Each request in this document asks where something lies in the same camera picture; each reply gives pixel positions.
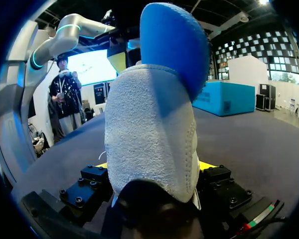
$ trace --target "blue sponge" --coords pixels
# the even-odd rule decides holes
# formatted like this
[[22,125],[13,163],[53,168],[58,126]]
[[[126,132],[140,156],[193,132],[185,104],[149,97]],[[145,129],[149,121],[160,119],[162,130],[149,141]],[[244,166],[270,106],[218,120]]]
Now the blue sponge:
[[140,39],[142,63],[176,70],[193,102],[210,63],[208,39],[200,24],[180,7],[150,3],[141,15]]

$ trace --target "cyan box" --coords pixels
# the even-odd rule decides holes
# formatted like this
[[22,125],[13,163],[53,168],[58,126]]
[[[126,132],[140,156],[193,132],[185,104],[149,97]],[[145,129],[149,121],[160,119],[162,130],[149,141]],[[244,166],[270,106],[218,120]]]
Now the cyan box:
[[193,107],[217,116],[255,111],[255,87],[227,82],[208,82]]

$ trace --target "white wall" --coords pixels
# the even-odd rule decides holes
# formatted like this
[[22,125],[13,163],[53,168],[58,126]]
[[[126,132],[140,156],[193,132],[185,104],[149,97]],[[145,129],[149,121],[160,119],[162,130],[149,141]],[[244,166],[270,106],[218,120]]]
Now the white wall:
[[269,83],[276,87],[276,106],[289,107],[291,99],[299,104],[299,85],[283,81],[269,81]]
[[[48,70],[50,69],[52,61],[48,62]],[[28,119],[30,123],[32,123],[38,131],[43,131],[49,145],[53,145],[53,133],[52,127],[50,123],[50,116],[48,111],[48,94],[49,94],[49,86],[59,73],[59,68],[56,65],[56,62],[53,62],[52,68],[49,73],[46,75],[44,80],[40,83],[40,85],[35,89],[33,93],[33,101],[34,101],[34,108],[35,108],[35,116]],[[83,86],[81,89],[81,97],[82,100],[88,100],[90,103],[90,107],[94,108],[96,113],[97,112],[95,106],[95,96],[94,96],[94,88],[93,86],[96,85],[91,84],[87,86]]]
[[[50,69],[52,61],[48,62],[48,70]],[[35,89],[33,93],[33,102],[35,108],[35,116],[28,119],[38,131],[43,131],[49,145],[53,145],[53,133],[50,123],[50,116],[48,111],[48,94],[49,86],[53,78],[58,74],[59,68],[56,63],[53,63],[53,66],[49,73],[46,75],[44,80],[40,85]]]
[[259,84],[268,84],[265,63],[253,56],[244,56],[228,61],[229,81],[231,83],[255,86],[259,94]]

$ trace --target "ceiling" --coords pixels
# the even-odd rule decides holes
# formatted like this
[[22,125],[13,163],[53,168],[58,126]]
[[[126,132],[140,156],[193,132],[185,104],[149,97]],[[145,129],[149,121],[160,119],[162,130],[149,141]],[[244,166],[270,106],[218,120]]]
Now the ceiling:
[[[118,27],[131,27],[139,24],[142,9],[149,2],[153,1],[58,0],[36,21],[40,29],[44,29],[47,25],[57,28],[60,19],[68,14],[77,13],[88,19],[101,21],[105,13],[112,9]],[[248,24],[240,21],[241,16],[248,17],[249,22],[276,16],[269,4],[261,5],[259,0],[170,0],[167,2],[192,13],[212,41],[226,31]],[[96,44],[93,39],[86,38],[80,38],[79,43],[82,46]],[[74,54],[91,50],[95,48],[76,49]]]

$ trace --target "man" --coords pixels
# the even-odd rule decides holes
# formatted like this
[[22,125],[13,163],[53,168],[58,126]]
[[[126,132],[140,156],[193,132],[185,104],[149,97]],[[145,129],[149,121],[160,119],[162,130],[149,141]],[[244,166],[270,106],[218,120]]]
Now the man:
[[77,73],[67,69],[67,56],[59,55],[56,64],[60,71],[59,75],[52,80],[50,96],[56,102],[60,124],[64,134],[67,135],[81,126],[80,103],[77,93],[82,86]]

